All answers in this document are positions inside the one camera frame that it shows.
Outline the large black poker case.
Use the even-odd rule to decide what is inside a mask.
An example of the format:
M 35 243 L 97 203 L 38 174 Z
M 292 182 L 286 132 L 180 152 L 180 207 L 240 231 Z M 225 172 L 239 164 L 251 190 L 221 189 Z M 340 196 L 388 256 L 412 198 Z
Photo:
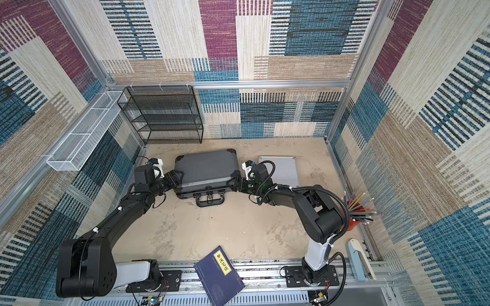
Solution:
M 183 174 L 181 184 L 174 189 L 176 196 L 194 199 L 201 208 L 223 204 L 225 193 L 234 190 L 241 176 L 234 149 L 178 156 L 174 169 Z

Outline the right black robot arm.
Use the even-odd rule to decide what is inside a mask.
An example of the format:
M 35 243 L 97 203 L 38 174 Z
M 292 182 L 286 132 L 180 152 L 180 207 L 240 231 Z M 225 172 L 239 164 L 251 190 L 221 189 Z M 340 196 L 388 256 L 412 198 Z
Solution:
M 276 165 L 272 161 L 242 164 L 244 177 L 234 183 L 234 191 L 250 195 L 256 205 L 268 204 L 294 209 L 310 241 L 302 259 L 305 283 L 312 286 L 327 279 L 327 266 L 335 259 L 334 242 L 348 230 L 347 199 L 320 185 L 292 187 L 273 182 Z

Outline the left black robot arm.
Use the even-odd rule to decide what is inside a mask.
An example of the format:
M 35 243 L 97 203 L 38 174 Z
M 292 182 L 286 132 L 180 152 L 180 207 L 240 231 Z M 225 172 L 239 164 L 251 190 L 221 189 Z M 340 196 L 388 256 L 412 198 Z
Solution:
M 56 295 L 60 298 L 103 297 L 115 286 L 117 268 L 112 248 L 122 234 L 152 206 L 156 197 L 176 188 L 184 174 L 154 172 L 156 166 L 135 168 L 135 182 L 101 223 L 59 247 Z

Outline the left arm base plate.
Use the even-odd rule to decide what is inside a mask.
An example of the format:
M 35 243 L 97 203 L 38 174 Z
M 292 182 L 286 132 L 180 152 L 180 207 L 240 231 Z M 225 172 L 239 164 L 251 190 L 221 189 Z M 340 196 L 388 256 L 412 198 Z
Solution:
M 161 271 L 156 279 L 149 278 L 126 287 L 127 293 L 154 294 L 164 292 L 177 292 L 181 284 L 181 270 Z

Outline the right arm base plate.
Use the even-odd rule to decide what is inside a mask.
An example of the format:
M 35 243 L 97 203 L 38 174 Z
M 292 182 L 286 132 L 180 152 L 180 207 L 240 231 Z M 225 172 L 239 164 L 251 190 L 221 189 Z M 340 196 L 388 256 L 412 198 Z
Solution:
M 332 265 L 326 265 L 318 271 L 309 267 L 285 266 L 285 279 L 288 288 L 339 286 L 339 274 Z

